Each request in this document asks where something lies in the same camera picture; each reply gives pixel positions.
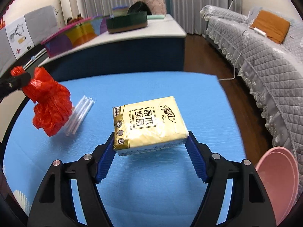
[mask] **sofa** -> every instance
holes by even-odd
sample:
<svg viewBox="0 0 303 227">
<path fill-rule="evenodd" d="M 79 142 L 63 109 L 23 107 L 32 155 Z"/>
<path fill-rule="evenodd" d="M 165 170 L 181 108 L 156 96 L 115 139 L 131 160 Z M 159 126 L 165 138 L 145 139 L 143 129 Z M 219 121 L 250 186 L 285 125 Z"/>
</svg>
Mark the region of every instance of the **sofa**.
<svg viewBox="0 0 303 227">
<path fill-rule="evenodd" d="M 279 45 L 249 28 L 261 9 L 267 10 L 254 7 L 244 16 L 208 5 L 200 14 L 207 22 L 206 39 L 236 68 L 263 110 L 272 145 L 297 159 L 298 199 L 303 191 L 303 22 L 267 10 L 290 22 Z"/>
</svg>

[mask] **pink plastic bowl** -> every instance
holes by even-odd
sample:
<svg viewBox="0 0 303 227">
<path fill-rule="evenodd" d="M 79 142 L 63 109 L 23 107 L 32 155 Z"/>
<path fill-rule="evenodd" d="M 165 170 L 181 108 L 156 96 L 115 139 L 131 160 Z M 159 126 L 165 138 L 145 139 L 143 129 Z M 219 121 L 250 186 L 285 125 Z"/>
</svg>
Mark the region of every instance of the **pink plastic bowl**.
<svg viewBox="0 0 303 227">
<path fill-rule="evenodd" d="M 277 226 L 292 209 L 299 185 L 298 165 L 284 147 L 267 151 L 256 166 L 275 213 Z"/>
</svg>

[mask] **blue table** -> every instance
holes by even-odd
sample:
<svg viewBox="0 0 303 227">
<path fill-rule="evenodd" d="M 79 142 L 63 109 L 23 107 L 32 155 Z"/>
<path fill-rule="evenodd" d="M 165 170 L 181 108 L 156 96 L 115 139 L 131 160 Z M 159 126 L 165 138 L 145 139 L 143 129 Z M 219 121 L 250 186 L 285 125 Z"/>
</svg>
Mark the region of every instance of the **blue table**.
<svg viewBox="0 0 303 227">
<path fill-rule="evenodd" d="M 113 131 L 112 107 L 174 96 L 185 124 L 199 142 L 227 160 L 245 158 L 233 113 L 216 76 L 189 72 L 145 72 L 96 76 L 62 82 L 76 104 L 83 95 L 96 99 L 78 134 L 63 132 L 48 138 L 31 123 L 34 104 L 22 110 L 11 132 L 4 167 L 7 182 L 30 210 L 37 189 L 52 161 L 76 161 L 103 144 Z M 77 217 L 85 223 L 75 180 Z M 225 221 L 232 182 L 229 181 L 218 223 Z M 106 179 L 97 185 L 114 226 L 188 227 L 207 185 L 194 171 L 184 145 L 160 151 L 115 156 Z"/>
</svg>

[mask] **tissue pack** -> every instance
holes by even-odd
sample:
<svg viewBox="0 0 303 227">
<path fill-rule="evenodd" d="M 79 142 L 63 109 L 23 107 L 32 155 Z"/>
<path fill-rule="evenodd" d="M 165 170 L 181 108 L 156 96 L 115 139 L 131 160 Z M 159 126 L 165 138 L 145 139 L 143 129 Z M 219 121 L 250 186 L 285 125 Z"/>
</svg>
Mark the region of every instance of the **tissue pack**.
<svg viewBox="0 0 303 227">
<path fill-rule="evenodd" d="M 188 130 L 173 96 L 113 108 L 114 150 L 145 153 L 184 144 Z"/>
</svg>

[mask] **wooden floor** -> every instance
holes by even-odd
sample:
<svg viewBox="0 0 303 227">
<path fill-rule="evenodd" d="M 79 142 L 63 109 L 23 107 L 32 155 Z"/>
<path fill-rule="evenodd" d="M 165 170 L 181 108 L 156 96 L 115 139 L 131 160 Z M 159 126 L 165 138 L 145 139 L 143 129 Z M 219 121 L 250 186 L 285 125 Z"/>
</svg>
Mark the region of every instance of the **wooden floor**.
<svg viewBox="0 0 303 227">
<path fill-rule="evenodd" d="M 185 44 L 184 70 L 217 75 L 219 79 L 232 78 L 233 68 L 225 58 L 202 36 L 188 35 Z M 265 128 L 261 110 L 242 78 L 220 81 L 240 129 L 246 156 L 256 164 L 272 147 L 272 136 Z"/>
</svg>

